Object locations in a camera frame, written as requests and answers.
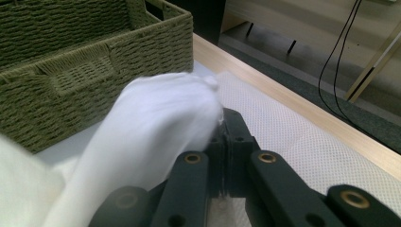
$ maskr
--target black metal bracket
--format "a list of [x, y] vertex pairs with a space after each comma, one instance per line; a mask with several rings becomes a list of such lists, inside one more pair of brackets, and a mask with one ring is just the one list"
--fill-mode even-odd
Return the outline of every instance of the black metal bracket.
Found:
[[260, 150], [242, 116], [224, 110], [206, 150], [181, 154], [164, 183], [149, 192], [114, 191], [90, 226], [203, 227], [210, 198], [246, 198], [253, 227], [401, 226], [401, 219], [368, 192], [332, 186], [327, 196], [309, 188], [277, 153]]

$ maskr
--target white cloth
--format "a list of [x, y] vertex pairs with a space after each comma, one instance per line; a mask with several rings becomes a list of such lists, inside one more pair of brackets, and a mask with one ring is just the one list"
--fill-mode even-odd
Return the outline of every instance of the white cloth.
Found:
[[59, 172], [0, 135], [0, 226], [41, 226], [63, 187]]
[[150, 190], [177, 156], [202, 151], [222, 116], [212, 76], [140, 78], [121, 93], [79, 158], [44, 227], [85, 227], [115, 189]]
[[[207, 146], [222, 118], [217, 89], [214, 76], [136, 79], [95, 126], [82, 155], [62, 160], [54, 170], [37, 159], [40, 155], [28, 156], [0, 138], [5, 185], [0, 187], [0, 226], [85, 227], [115, 189], [149, 190], [161, 183], [180, 153]], [[66, 149], [75, 153], [73, 147]]]

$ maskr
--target brass grommet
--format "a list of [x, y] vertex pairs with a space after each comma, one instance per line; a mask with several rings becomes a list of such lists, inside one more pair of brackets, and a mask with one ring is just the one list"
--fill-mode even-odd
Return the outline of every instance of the brass grommet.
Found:
[[201, 161], [201, 156], [199, 154], [187, 154], [183, 158], [188, 164], [196, 164]]
[[260, 161], [262, 161], [264, 163], [269, 163], [269, 164], [277, 161], [276, 157], [269, 153], [261, 153], [261, 154], [259, 154], [258, 158]]
[[341, 191], [340, 196], [346, 203], [359, 209], [366, 209], [371, 205], [365, 197], [352, 190]]
[[122, 210], [130, 209], [138, 202], [138, 197], [134, 193], [124, 193], [115, 200], [115, 205]]

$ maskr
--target white mesh mat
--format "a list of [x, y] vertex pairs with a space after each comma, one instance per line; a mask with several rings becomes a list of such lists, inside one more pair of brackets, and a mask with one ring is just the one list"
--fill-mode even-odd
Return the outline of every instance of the white mesh mat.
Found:
[[[260, 147], [282, 155], [311, 188], [325, 195], [332, 185], [351, 184], [370, 192], [401, 216], [401, 182], [233, 74], [219, 74], [218, 82], [222, 104], [240, 112]], [[233, 205], [236, 226], [250, 226], [242, 200], [221, 199], [214, 204], [229, 210], [224, 202]], [[212, 209], [217, 212], [218, 205]]]

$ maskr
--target wooden edge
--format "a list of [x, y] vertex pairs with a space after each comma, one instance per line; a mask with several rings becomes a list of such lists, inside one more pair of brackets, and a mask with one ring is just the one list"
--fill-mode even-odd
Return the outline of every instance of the wooden edge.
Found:
[[195, 34], [194, 57], [196, 61], [216, 74], [224, 71], [232, 72], [267, 96], [274, 98], [316, 126], [336, 136], [342, 143], [401, 181], [401, 155], [380, 145], [365, 134], [348, 126], [335, 116]]

